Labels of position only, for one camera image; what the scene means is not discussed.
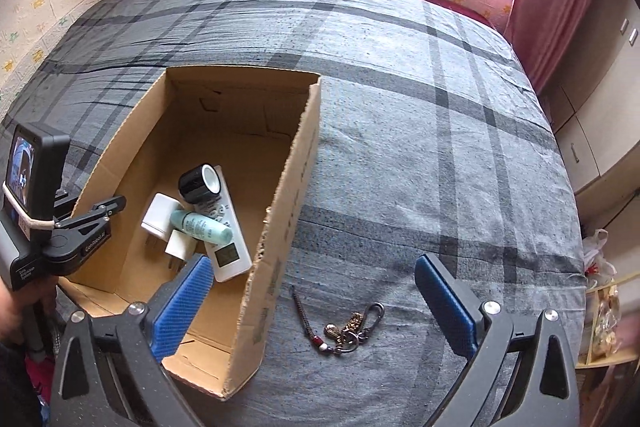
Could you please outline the person's left hand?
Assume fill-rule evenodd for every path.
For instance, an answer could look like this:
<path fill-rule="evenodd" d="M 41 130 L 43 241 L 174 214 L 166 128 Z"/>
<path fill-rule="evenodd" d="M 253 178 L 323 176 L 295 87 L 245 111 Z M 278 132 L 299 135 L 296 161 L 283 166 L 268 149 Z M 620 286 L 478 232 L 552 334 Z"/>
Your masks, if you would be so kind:
<path fill-rule="evenodd" d="M 41 303 L 43 311 L 51 315 L 55 310 L 57 277 L 43 277 L 32 281 L 19 291 L 10 291 L 1 283 L 0 337 L 2 343 L 19 343 L 23 323 L 23 311 Z"/>

